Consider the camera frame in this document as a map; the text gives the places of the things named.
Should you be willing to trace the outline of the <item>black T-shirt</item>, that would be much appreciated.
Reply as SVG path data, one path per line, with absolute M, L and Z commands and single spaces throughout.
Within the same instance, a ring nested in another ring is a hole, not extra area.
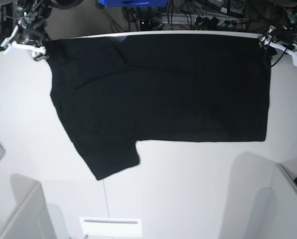
M 137 166 L 138 141 L 266 139 L 271 70 L 256 39 L 152 34 L 45 47 L 51 100 L 97 180 Z

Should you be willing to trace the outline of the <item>blue box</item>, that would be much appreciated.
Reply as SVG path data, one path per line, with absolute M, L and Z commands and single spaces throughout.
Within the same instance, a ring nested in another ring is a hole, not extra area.
M 165 7 L 168 0 L 99 0 L 106 7 Z

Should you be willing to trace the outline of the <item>white power strip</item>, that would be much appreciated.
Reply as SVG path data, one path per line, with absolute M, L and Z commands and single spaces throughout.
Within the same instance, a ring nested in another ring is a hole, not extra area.
M 174 13 L 173 15 L 163 13 L 158 20 L 163 24 L 180 24 L 180 25 L 196 25 L 206 23 L 216 23 L 220 27 L 236 27 L 242 28 L 249 22 L 246 18 L 234 18 L 221 15 L 197 15 L 197 14 L 183 14 Z

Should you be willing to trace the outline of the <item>white partition panel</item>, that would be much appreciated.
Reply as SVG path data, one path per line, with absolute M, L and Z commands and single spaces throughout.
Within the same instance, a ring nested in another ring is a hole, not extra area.
M 0 239 L 57 238 L 42 186 L 35 182 L 0 227 Z

